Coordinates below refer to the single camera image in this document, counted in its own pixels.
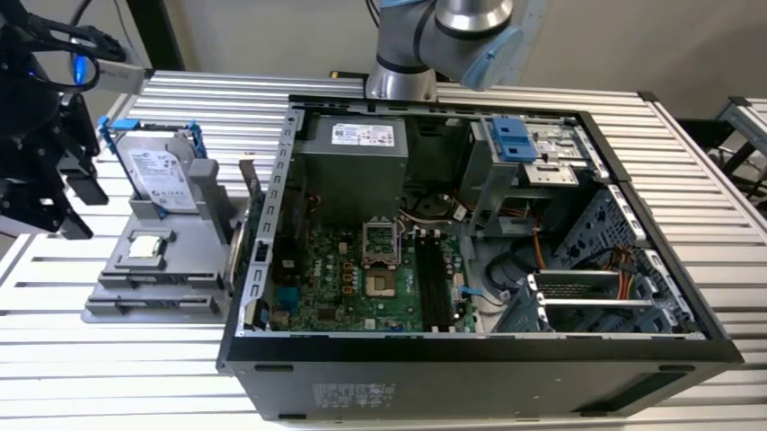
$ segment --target blue latch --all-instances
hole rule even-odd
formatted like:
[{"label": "blue latch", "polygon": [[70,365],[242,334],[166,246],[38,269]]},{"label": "blue latch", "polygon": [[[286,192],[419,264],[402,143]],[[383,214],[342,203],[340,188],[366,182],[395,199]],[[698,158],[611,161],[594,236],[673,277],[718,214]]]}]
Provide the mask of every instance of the blue latch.
[{"label": "blue latch", "polygon": [[531,163],[536,160],[536,146],[530,142],[526,123],[520,119],[492,119],[490,133],[504,162]]}]

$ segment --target metal table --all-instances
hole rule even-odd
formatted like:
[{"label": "metal table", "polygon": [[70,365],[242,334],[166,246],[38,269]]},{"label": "metal table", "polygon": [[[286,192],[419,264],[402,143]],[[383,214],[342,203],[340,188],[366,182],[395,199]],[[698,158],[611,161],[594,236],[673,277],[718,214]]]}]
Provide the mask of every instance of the metal table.
[{"label": "metal table", "polygon": [[[268,181],[290,93],[359,97],[362,83],[158,72],[143,94],[123,97],[111,115],[179,125],[196,119],[208,154],[220,162],[219,180],[238,194],[246,191],[236,166],[243,152],[262,161],[258,173]],[[631,92],[499,87],[478,93],[444,84],[439,96],[446,102],[592,113],[747,363],[626,420],[314,427],[766,429],[767,223],[663,106]],[[222,325],[80,322],[130,214],[130,185],[111,154],[98,167],[111,204],[87,207],[74,198],[96,237],[68,242],[58,235],[22,236],[0,264],[0,418],[19,418],[0,427],[279,427],[263,423],[238,381],[216,374]]]}]

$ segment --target label sticker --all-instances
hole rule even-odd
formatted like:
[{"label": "label sticker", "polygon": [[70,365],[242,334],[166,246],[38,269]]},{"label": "label sticker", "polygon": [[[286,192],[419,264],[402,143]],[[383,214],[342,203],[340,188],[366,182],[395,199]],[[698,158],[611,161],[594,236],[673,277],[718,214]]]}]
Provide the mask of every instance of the label sticker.
[{"label": "label sticker", "polygon": [[395,388],[395,383],[315,383],[314,402],[320,409],[386,408]]},{"label": "label sticker", "polygon": [[536,148],[539,153],[556,153],[556,146],[548,142],[536,143]]},{"label": "label sticker", "polygon": [[134,149],[128,153],[136,167],[131,174],[144,186],[151,201],[171,212],[196,210],[179,158],[167,151]]},{"label": "label sticker", "polygon": [[395,127],[336,124],[331,143],[336,145],[395,146]]},{"label": "label sticker", "polygon": [[463,222],[464,217],[466,217],[466,207],[458,204],[458,208],[455,209],[454,212],[454,219],[458,220],[459,222]]}]

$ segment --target blue clip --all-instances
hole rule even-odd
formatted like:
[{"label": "blue clip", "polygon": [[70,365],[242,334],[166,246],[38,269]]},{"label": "blue clip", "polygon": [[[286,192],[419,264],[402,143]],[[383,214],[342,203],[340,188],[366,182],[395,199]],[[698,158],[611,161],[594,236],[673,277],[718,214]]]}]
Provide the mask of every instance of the blue clip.
[{"label": "blue clip", "polygon": [[112,122],[115,130],[136,130],[142,128],[142,122],[138,119],[116,119]]},{"label": "blue clip", "polygon": [[479,289],[472,289],[468,286],[460,286],[458,290],[460,290],[462,294],[482,296],[482,291]]},{"label": "blue clip", "polygon": [[536,160],[536,146],[530,142],[526,123],[520,119],[494,118],[490,134],[504,162],[531,163]]},{"label": "blue clip", "polygon": [[75,84],[83,85],[86,83],[86,76],[88,75],[88,59],[83,56],[75,56],[72,63],[72,76],[75,77]]},{"label": "blue clip", "polygon": [[206,143],[203,142],[203,129],[196,121],[192,120],[187,126],[192,132],[192,139],[195,140],[195,156],[198,159],[207,159]]}]

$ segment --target cable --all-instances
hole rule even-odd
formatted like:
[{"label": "cable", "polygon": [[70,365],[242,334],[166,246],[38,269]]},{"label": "cable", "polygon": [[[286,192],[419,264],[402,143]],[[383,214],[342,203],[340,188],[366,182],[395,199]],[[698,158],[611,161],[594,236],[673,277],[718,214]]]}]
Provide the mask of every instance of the cable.
[{"label": "cable", "polygon": [[131,40],[131,36],[128,35],[128,29],[124,27],[124,19],[123,19],[123,11],[120,10],[120,3],[118,3],[118,0],[112,0],[112,3],[115,3],[115,10],[118,11],[118,19],[120,20],[120,27],[123,28],[124,39],[128,42],[128,46],[134,50],[135,57],[138,58],[139,51],[134,46],[134,41]]},{"label": "cable", "polygon": [[543,260],[543,254],[540,253],[540,241],[538,240],[538,227],[540,226],[540,218],[536,219],[536,225],[532,228],[532,246],[536,250],[536,262],[540,269],[547,268],[547,262]]},{"label": "cable", "polygon": [[490,305],[492,305],[494,307],[503,307],[503,304],[502,304],[502,303],[495,303],[495,302],[492,302],[492,300],[491,300],[486,295],[472,295],[472,296],[476,297],[476,298],[484,299],[486,302],[487,302]]},{"label": "cable", "polygon": [[595,260],[599,256],[602,256],[603,254],[606,254],[608,251],[614,251],[615,249],[612,247],[602,249],[599,251],[595,251],[594,253],[591,253],[588,256],[586,256],[583,259],[580,259],[571,267],[571,269],[583,269],[586,264],[590,263],[592,260]]},{"label": "cable", "polygon": [[454,220],[452,218],[434,218],[434,219],[418,218],[414,215],[411,215],[403,208],[399,208],[399,213],[403,216],[406,216],[411,221],[420,223],[420,224],[438,224],[438,223],[444,223],[444,222],[450,222]]},{"label": "cable", "polygon": [[522,250],[523,246],[526,245],[527,240],[530,240],[531,237],[526,237],[526,238],[520,238],[519,240],[516,240],[515,242],[512,242],[512,246],[510,247],[508,251],[504,251],[503,253],[500,253],[498,256],[495,256],[488,264],[484,266],[484,269],[482,271],[484,280],[487,281],[488,285],[495,287],[496,290],[500,291],[515,291],[516,288],[515,287],[510,287],[506,284],[499,283],[495,278],[492,278],[492,269],[500,265],[506,260],[511,260],[512,263],[516,265],[516,267],[523,270],[526,273],[531,273],[534,272],[536,269],[527,263],[524,262],[522,259],[519,259],[519,257],[516,256],[516,252],[519,250]]},{"label": "cable", "polygon": [[372,4],[372,0],[364,0],[364,5],[368,6],[368,14],[371,15],[371,19],[372,19],[372,23],[375,24],[375,28],[378,28],[379,27],[380,12],[378,12],[378,9],[375,8],[375,5]]},{"label": "cable", "polygon": [[76,6],[75,13],[72,14],[72,18],[70,18],[70,25],[78,26],[80,24],[80,20],[83,19],[83,13],[86,13],[86,9],[91,6],[92,0],[82,0],[80,4]]},{"label": "cable", "polygon": [[[91,6],[92,0],[82,0],[80,4],[75,8],[75,13],[72,13],[72,18],[70,18],[70,25],[76,27],[80,24],[80,20],[83,19],[83,14]],[[76,62],[78,54],[70,54],[70,70],[72,71],[72,76],[75,76],[75,62]]]},{"label": "cable", "polygon": [[630,299],[630,297],[631,297],[631,286],[634,286],[634,277],[636,277],[636,276],[631,275],[631,278],[628,279],[628,285],[626,286],[626,298],[624,299]]}]

